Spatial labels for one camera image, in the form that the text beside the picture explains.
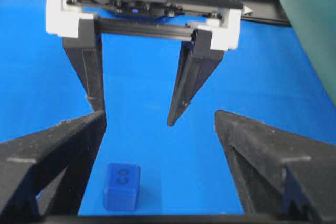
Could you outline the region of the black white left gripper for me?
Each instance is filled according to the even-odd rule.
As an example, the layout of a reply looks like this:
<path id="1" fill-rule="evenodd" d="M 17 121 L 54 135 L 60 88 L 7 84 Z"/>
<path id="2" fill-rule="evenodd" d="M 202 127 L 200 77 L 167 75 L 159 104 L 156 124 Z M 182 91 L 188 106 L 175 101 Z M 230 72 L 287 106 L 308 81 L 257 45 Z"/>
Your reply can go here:
<path id="1" fill-rule="evenodd" d="M 235 0 L 46 0 L 46 31 L 59 37 L 78 38 L 80 21 L 97 18 L 97 14 L 83 11 L 85 6 L 147 19 L 203 16 L 204 22 L 190 21 L 188 25 L 212 34 L 212 50 L 238 47 L 243 4 Z"/>

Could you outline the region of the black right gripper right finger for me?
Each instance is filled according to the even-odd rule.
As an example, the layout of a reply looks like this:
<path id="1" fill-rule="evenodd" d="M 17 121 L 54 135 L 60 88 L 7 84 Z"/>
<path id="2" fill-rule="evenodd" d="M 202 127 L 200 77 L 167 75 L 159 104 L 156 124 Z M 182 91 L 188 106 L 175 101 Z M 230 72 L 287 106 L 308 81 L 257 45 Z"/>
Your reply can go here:
<path id="1" fill-rule="evenodd" d="M 223 110 L 214 115 L 243 210 L 335 223 L 335 146 Z"/>

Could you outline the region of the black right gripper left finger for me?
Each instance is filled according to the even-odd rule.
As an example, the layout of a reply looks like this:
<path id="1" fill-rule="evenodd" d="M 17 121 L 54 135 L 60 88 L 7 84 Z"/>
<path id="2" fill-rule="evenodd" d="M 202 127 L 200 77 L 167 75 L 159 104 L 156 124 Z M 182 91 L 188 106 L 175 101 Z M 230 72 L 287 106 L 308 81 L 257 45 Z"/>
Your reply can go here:
<path id="1" fill-rule="evenodd" d="M 1 223 L 76 215 L 105 131 L 99 110 L 1 143 Z"/>

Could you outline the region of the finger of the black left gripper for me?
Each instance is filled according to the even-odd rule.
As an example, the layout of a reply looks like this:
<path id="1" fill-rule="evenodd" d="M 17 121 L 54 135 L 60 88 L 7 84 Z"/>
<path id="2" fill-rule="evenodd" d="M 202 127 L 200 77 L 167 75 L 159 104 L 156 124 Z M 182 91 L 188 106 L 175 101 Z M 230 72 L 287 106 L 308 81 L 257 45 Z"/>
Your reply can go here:
<path id="1" fill-rule="evenodd" d="M 196 30 L 192 41 L 181 43 L 168 126 L 174 126 L 223 59 L 223 51 L 211 49 L 211 39 L 210 31 Z"/>
<path id="2" fill-rule="evenodd" d="M 81 19 L 78 38 L 62 39 L 64 51 L 72 64 L 94 111 L 104 110 L 104 86 L 101 32 L 95 21 Z"/>

